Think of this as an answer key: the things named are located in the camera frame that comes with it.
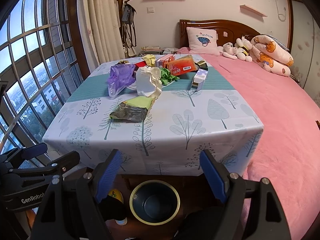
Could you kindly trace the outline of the tree pattern tablecloth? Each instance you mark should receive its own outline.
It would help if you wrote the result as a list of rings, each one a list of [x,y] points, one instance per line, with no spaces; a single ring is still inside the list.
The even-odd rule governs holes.
[[[163,88],[145,120],[119,122],[110,114],[123,101],[137,96],[134,87],[110,98],[107,78],[111,62],[100,65],[72,94],[42,140],[49,156],[70,151],[89,167],[105,161],[113,149],[121,152],[122,174],[198,176],[199,155],[209,150],[230,172],[243,174],[264,126],[241,94],[221,75],[231,63],[223,57],[204,60],[208,75],[200,90],[187,73]]]

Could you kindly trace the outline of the yellow paper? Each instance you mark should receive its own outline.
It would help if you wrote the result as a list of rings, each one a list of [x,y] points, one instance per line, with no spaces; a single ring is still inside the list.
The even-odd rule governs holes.
[[[156,66],[156,56],[152,54],[147,54],[142,57],[142,59],[145,61],[145,63],[149,67],[155,67]]]

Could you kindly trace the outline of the orange snack packet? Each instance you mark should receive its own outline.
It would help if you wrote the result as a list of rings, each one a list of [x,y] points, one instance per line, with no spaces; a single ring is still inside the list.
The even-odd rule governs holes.
[[[182,74],[197,71],[198,67],[195,64],[193,57],[191,55],[187,55],[174,61],[170,61],[167,64],[167,69],[171,75],[180,76]]]

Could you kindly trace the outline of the beige curtain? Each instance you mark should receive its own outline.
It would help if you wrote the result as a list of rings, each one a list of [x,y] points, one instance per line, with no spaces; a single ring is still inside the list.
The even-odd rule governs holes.
[[[78,22],[89,71],[124,59],[116,0],[77,0]]]

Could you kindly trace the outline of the grey hanging bag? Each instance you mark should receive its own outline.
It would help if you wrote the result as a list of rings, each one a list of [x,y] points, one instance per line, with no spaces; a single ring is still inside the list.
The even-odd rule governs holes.
[[[125,4],[123,8],[122,23],[122,35],[123,43],[127,48],[133,48],[137,46],[135,18],[136,10],[130,4]]]

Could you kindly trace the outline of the green and black wrapper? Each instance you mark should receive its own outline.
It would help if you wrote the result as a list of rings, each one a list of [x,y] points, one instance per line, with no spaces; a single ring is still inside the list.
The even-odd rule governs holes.
[[[110,113],[110,119],[118,122],[143,122],[154,104],[155,99],[146,96],[137,96],[121,102]]]

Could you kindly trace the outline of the red paper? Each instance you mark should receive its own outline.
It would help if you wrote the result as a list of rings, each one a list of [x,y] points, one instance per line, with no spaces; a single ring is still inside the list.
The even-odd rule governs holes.
[[[146,64],[145,61],[140,61],[140,62],[135,63],[135,66],[136,66],[137,68],[140,68],[140,67],[145,67],[145,66],[147,66],[147,64]]]

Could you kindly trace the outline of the floral wardrobe door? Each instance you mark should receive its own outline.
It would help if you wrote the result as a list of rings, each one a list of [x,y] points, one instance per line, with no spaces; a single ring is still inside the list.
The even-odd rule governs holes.
[[[294,58],[291,74],[299,86],[319,105],[319,26],[301,0],[289,5],[290,53]]]

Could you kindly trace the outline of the white purple small box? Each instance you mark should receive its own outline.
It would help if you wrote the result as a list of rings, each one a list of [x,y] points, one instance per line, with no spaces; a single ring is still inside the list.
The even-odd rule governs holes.
[[[199,69],[195,76],[193,77],[193,81],[191,83],[191,87],[195,89],[197,92],[200,91],[205,83],[207,78],[208,71],[205,69]]]

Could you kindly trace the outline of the white paper bag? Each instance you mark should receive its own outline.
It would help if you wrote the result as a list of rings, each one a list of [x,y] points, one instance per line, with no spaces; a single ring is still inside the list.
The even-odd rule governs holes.
[[[157,99],[162,92],[161,70],[158,67],[138,68],[136,90],[139,96]]]

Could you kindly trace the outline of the white plush toy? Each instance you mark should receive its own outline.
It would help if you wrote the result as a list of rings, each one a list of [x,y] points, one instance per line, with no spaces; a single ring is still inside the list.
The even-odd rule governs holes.
[[[236,56],[237,48],[233,46],[231,42],[227,42],[223,45],[223,52],[222,55],[228,59],[237,59]]]

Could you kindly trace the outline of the purple plastic bag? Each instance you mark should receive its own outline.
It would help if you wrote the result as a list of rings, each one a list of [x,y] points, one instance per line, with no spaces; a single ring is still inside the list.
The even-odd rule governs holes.
[[[135,82],[135,64],[116,64],[107,79],[108,95],[115,98],[124,88]]]

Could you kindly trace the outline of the dark round trash bin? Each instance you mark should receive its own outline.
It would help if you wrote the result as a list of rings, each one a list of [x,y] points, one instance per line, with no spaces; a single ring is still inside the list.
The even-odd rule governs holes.
[[[177,190],[161,180],[140,183],[131,192],[129,200],[134,217],[151,226],[163,225],[174,219],[180,204]]]

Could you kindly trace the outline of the stack of books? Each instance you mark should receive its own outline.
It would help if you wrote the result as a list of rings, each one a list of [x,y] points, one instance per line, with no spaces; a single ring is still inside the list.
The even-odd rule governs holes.
[[[164,47],[161,48],[160,46],[143,46],[140,50],[139,56],[145,55],[166,55],[166,54],[175,54],[177,53],[178,48],[172,47]]]

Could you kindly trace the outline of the small pink wall shelf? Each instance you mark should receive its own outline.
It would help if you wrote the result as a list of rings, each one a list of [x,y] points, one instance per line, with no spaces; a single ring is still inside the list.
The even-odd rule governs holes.
[[[264,13],[260,12],[260,11],[257,10],[257,9],[254,9],[253,7],[250,7],[249,5],[241,4],[241,5],[239,5],[239,7],[240,7],[241,9],[245,9],[245,10],[247,10],[247,11],[250,11],[250,12],[252,12],[252,13],[254,13],[254,14],[260,16],[260,17],[267,17],[267,15],[265,15]]]

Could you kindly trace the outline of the green black booklet box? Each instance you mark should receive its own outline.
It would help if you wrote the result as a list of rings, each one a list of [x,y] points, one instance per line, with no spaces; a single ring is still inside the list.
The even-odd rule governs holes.
[[[208,70],[208,65],[207,65],[206,61],[204,61],[204,60],[200,60],[200,61],[196,62],[195,64],[197,65],[198,69],[202,69],[202,70],[206,70],[206,71]]]

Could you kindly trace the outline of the window with metal grille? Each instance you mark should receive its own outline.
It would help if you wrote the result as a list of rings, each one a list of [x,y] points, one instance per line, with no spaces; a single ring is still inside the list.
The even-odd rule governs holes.
[[[1,152],[41,143],[89,76],[77,0],[8,0],[1,9]]]

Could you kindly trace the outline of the dark wooden headboard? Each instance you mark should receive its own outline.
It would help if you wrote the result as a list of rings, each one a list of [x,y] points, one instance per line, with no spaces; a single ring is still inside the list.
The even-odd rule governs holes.
[[[255,29],[231,20],[180,20],[180,47],[189,47],[187,27],[214,29],[217,32],[217,45],[227,42],[235,43],[237,38],[244,36],[247,40],[260,35]]]

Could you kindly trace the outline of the wooden coat rack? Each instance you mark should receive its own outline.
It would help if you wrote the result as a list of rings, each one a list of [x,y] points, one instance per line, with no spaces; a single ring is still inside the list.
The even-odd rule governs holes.
[[[120,36],[121,36],[123,48],[124,48],[124,54],[126,57],[134,57],[134,56],[136,56],[135,47],[127,48],[126,45],[123,43],[122,23],[121,23],[124,5],[126,3],[129,4],[129,1],[131,1],[131,0],[116,0],[116,1],[117,1],[117,5],[118,5],[119,31],[120,31]]]

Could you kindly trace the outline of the bee plush toy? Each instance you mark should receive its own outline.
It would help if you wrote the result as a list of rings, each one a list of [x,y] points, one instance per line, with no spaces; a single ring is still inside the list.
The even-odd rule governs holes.
[[[237,38],[235,42],[236,56],[241,61],[252,62],[252,57],[249,55],[249,51],[252,49],[252,44],[244,36]]]

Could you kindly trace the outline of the pink pillow with whale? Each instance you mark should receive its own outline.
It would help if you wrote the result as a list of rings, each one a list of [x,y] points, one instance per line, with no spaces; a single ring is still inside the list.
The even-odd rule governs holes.
[[[217,32],[213,29],[187,27],[189,51],[192,54],[220,56],[217,46]]]

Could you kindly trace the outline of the white wall switch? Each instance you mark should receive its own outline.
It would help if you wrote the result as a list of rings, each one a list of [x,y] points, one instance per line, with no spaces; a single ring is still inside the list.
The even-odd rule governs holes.
[[[147,7],[147,13],[148,14],[151,14],[151,13],[154,13],[154,12],[155,12],[154,7]]]

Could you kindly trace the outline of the yellow slipper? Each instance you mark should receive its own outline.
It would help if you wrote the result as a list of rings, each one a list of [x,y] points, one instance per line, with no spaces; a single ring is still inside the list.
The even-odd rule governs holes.
[[[124,203],[124,198],[122,193],[118,189],[111,189],[108,193],[109,196],[116,198],[120,202]]]

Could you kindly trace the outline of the pink carton box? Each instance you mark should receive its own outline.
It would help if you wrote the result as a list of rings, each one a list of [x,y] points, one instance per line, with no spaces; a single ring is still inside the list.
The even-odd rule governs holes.
[[[166,54],[155,61],[155,66],[159,68],[167,68],[168,63],[174,60],[174,54]]]

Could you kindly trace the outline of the pink bed blanket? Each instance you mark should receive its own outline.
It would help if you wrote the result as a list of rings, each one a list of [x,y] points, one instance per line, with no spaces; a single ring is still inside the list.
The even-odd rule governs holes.
[[[290,77],[256,63],[205,54],[244,97],[264,124],[244,177],[270,178],[288,220],[291,237],[302,239],[319,213],[319,107]]]

